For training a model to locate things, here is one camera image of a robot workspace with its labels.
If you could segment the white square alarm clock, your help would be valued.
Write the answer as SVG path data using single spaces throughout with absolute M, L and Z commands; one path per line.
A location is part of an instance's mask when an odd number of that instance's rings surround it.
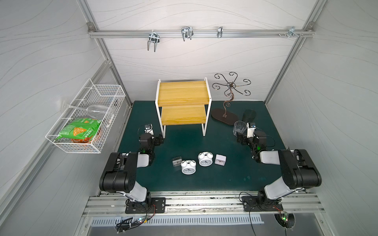
M 226 156 L 217 154 L 214 162 L 216 165 L 224 166 L 226 163 Z

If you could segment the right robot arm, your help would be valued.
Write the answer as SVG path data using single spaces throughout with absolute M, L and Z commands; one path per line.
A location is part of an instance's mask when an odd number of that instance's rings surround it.
M 277 165 L 281 170 L 281 177 L 253 197 L 258 205 L 272 206 L 293 192 L 321 185 L 322 177 L 305 149 L 267 150 L 263 135 L 257 131 L 252 136 L 236 133 L 237 142 L 250 147 L 255 162 Z

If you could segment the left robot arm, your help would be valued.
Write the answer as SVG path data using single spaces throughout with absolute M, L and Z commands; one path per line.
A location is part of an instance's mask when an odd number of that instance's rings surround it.
M 163 142 L 162 134 L 154 136 L 144 133 L 139 137 L 140 148 L 137 152 L 111 153 L 99 180 L 100 190 L 121 194 L 131 202 L 150 206 L 151 194 L 136 181 L 137 169 L 152 165 L 154 149 Z

